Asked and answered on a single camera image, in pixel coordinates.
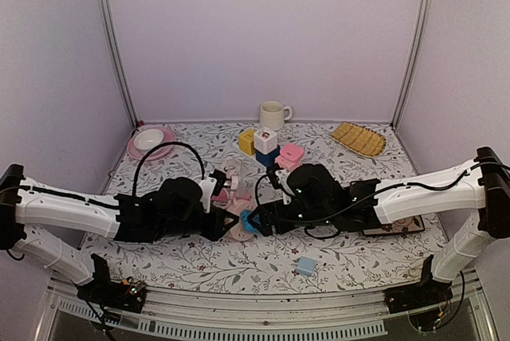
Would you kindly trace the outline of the round pink socket with cord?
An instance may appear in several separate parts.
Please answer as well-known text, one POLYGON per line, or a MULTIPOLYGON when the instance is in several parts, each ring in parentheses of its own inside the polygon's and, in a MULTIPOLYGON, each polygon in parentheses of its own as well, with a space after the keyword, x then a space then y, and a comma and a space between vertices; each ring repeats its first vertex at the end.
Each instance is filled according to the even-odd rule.
POLYGON ((229 235, 236 241, 249 241, 254 236, 254 233, 245 229, 242 220, 242 213, 246 210, 249 212, 252 211, 252 205, 249 202, 238 202, 236 205, 231 206, 230 212, 238 216, 238 223, 229 230, 229 235))

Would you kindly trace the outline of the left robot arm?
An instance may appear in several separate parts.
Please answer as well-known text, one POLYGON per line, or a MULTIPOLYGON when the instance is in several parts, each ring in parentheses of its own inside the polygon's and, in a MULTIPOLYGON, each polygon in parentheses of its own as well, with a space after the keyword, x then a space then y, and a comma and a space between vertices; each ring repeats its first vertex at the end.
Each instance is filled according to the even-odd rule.
POLYGON ((217 180, 169 178, 156 191, 91 195, 54 189, 10 165, 1 177, 1 248, 24 253, 68 277, 101 304, 118 298, 108 263, 84 255, 45 229, 47 225, 95 233, 113 241, 151 244, 166 235, 197 233, 210 241, 223 238, 238 222, 212 203, 217 180))

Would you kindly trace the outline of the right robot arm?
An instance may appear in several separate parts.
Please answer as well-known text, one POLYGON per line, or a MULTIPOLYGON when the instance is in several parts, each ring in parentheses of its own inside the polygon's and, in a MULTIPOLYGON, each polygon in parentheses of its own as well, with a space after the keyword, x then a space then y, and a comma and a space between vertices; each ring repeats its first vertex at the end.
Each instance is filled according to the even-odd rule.
POLYGON ((453 239, 422 267, 412 299, 428 306, 459 272, 497 239, 509 236, 509 168, 489 147, 458 166, 410 178, 370 179, 343 187, 321 164, 306 163, 289 175, 269 172, 283 191, 279 201, 257 204, 248 223, 270 236, 296 227, 332 225, 340 232, 381 229, 399 220, 470 210, 453 239))

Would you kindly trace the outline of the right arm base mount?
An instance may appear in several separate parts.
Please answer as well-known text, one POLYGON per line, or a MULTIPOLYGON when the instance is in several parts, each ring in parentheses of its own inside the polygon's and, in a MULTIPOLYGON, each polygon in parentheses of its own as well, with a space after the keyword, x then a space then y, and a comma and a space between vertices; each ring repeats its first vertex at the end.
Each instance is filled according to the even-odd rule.
POLYGON ((388 288, 384 291, 384 303, 391 314, 439 304, 453 298, 452 283, 443 283, 434 279, 433 259, 433 256, 429 256, 424 260, 419 282, 388 288))

